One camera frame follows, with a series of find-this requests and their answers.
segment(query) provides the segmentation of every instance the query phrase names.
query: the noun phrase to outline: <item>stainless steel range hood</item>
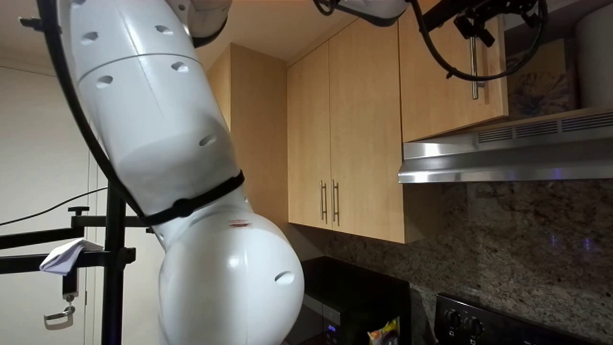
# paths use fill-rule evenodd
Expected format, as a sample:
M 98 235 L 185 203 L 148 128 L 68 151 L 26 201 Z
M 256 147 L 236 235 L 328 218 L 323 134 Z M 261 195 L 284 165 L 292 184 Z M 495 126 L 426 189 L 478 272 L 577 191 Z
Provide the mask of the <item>stainless steel range hood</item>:
M 613 178 L 613 109 L 581 109 L 405 143 L 403 184 Z

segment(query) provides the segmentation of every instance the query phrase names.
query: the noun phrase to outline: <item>kitchen cabinet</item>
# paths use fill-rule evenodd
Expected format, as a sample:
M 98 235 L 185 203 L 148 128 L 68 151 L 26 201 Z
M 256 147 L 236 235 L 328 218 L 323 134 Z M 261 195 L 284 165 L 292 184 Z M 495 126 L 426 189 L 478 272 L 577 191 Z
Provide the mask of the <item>kitchen cabinet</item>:
M 288 224 L 288 67 L 231 44 L 208 71 L 223 109 L 254 209 Z
M 290 222 L 407 241 L 397 27 L 355 21 L 288 73 Z
M 439 0 L 420 0 L 426 13 Z M 480 74 L 495 74 L 505 67 L 505 27 L 491 19 L 489 30 L 497 38 L 485 48 L 482 40 L 466 40 L 453 21 L 432 30 L 432 38 L 445 59 L 457 69 Z M 403 90 L 403 140 L 420 140 L 505 119 L 508 111 L 507 78 L 484 84 L 462 78 L 447 78 L 418 28 L 413 9 L 399 19 L 401 38 L 401 90 Z

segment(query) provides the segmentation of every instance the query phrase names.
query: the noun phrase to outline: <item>cabinet door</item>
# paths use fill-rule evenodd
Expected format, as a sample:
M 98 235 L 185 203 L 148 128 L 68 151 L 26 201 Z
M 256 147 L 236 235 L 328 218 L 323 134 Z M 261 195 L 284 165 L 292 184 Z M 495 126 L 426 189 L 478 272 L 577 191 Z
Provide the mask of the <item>cabinet door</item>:
M 326 228 L 330 220 L 328 44 L 288 73 L 288 216 Z
M 340 232 L 405 241 L 397 27 L 330 40 L 332 180 Z
M 420 0 L 424 13 L 439 0 Z M 497 78 L 476 92 L 476 84 L 447 78 L 424 44 L 413 9 L 401 17 L 401 84 L 403 84 L 403 134 L 405 142 L 420 140 L 508 115 L 507 80 Z M 485 48 L 478 40 L 480 74 L 501 73 L 505 65 L 505 34 L 499 21 L 489 23 L 497 42 Z M 461 71 L 472 71 L 472 44 L 453 21 L 432 30 L 443 57 Z

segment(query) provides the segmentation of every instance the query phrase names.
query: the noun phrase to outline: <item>stove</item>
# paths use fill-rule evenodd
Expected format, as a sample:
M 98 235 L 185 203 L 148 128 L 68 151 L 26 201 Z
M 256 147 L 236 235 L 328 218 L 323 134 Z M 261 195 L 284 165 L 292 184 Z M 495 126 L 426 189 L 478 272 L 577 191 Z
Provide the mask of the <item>stove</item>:
M 439 345 L 597 345 L 445 293 L 438 299 L 436 333 Z

